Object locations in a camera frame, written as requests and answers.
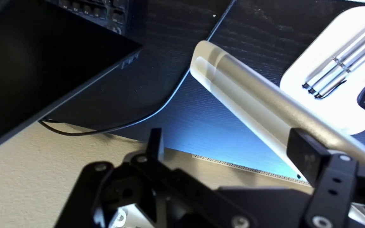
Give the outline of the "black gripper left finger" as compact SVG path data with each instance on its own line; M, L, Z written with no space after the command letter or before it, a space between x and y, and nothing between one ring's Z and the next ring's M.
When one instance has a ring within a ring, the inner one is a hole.
M119 208L135 205L154 228L256 228L253 215L186 174L159 161L162 131L145 151L115 166L86 165L54 228L109 228Z

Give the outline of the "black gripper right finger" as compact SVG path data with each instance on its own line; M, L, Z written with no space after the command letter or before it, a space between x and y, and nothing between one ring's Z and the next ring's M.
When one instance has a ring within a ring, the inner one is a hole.
M365 167L346 153L330 153L303 129L289 132L286 156L313 188L301 228L365 228L351 219L353 203L365 205Z

